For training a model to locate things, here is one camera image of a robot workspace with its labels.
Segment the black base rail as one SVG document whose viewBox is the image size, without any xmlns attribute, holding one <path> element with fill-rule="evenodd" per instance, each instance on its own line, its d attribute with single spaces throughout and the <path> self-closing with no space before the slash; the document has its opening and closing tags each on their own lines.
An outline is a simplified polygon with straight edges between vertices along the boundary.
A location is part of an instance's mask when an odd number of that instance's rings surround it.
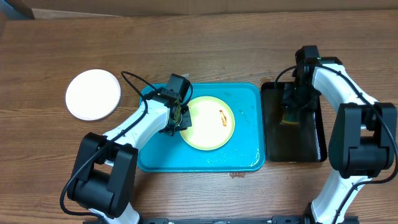
<svg viewBox="0 0 398 224">
<path fill-rule="evenodd" d="M 139 224 L 311 224 L 315 223 L 307 215 L 281 215 L 272 218 L 238 218 L 238 219 L 183 219 L 141 218 Z"/>
</svg>

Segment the yellow green scrub sponge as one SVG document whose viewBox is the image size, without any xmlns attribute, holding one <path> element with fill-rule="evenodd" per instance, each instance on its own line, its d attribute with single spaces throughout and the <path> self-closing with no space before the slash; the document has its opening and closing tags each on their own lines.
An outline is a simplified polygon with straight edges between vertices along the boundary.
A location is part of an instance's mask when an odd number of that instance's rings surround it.
<svg viewBox="0 0 398 224">
<path fill-rule="evenodd" d="M 297 112 L 294 110 L 284 110 L 281 123 L 297 125 L 299 123 Z"/>
</svg>

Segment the light green plate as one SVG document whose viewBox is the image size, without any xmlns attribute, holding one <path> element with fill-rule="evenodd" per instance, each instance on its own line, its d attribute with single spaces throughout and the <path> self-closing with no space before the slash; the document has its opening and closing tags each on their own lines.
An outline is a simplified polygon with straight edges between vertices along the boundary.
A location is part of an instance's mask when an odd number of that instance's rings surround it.
<svg viewBox="0 0 398 224">
<path fill-rule="evenodd" d="M 200 96 L 188 103 L 192 125 L 180 132 L 184 141 L 202 151 L 224 146 L 232 137 L 235 117 L 232 109 L 221 99 Z"/>
</svg>

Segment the teal plastic tray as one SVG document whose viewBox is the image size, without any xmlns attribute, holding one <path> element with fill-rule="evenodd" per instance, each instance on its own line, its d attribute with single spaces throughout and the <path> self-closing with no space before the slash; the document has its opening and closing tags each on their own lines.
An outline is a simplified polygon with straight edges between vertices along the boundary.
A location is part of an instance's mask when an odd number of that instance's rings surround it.
<svg viewBox="0 0 398 224">
<path fill-rule="evenodd" d="M 266 159 L 261 96 L 251 83 L 195 83 L 193 98 L 213 96 L 232 110 L 235 129 L 231 139 L 212 151 L 189 146 L 180 133 L 155 134 L 139 152 L 137 165 L 146 172 L 249 172 Z"/>
</svg>

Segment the white plate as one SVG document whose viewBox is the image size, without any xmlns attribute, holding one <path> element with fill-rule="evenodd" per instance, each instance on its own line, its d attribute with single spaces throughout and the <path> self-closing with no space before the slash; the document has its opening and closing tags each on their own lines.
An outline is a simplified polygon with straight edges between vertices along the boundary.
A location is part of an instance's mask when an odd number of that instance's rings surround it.
<svg viewBox="0 0 398 224">
<path fill-rule="evenodd" d="M 121 99 L 118 79 L 102 69 L 91 69 L 77 75 L 68 85 L 65 104 L 74 117 L 95 121 L 110 115 Z"/>
</svg>

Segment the black rectangular water tray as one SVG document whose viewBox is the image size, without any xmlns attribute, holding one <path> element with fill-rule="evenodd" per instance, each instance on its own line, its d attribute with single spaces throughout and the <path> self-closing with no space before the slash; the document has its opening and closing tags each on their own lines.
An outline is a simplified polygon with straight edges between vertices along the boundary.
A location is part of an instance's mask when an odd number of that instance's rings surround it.
<svg viewBox="0 0 398 224">
<path fill-rule="evenodd" d="M 323 162 L 327 158 L 322 111 L 297 113 L 298 124 L 281 123 L 284 88 L 293 82 L 266 82 L 261 86 L 266 157 L 272 162 Z"/>
</svg>

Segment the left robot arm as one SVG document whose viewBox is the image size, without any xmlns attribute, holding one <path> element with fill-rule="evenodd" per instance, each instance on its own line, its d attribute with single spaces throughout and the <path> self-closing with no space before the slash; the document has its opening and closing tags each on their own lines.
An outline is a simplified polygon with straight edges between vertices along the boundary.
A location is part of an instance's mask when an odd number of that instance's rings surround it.
<svg viewBox="0 0 398 224">
<path fill-rule="evenodd" d="M 140 107 L 104 135 L 88 133 L 80 143 L 72 174 L 60 195 L 64 213 L 68 198 L 98 223 L 140 223 L 130 203 L 139 151 L 157 133 L 174 135 L 191 125 L 188 102 L 192 86 L 158 88 L 142 96 Z"/>
</svg>

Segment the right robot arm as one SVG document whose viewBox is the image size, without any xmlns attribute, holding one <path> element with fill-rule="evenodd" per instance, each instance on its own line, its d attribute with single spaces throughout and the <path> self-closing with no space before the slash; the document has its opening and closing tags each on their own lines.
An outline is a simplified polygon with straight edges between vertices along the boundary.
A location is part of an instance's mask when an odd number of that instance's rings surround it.
<svg viewBox="0 0 398 224">
<path fill-rule="evenodd" d="M 301 62 L 291 67 L 295 86 L 288 91 L 288 113 L 293 123 L 315 97 L 324 95 L 336 111 L 328 152 L 332 166 L 320 194 L 308 204 L 302 223 L 356 223 L 345 212 L 365 185 L 391 181 L 397 171 L 378 180 L 382 170 L 397 167 L 397 108 L 369 96 L 347 74 L 341 63 Z"/>
</svg>

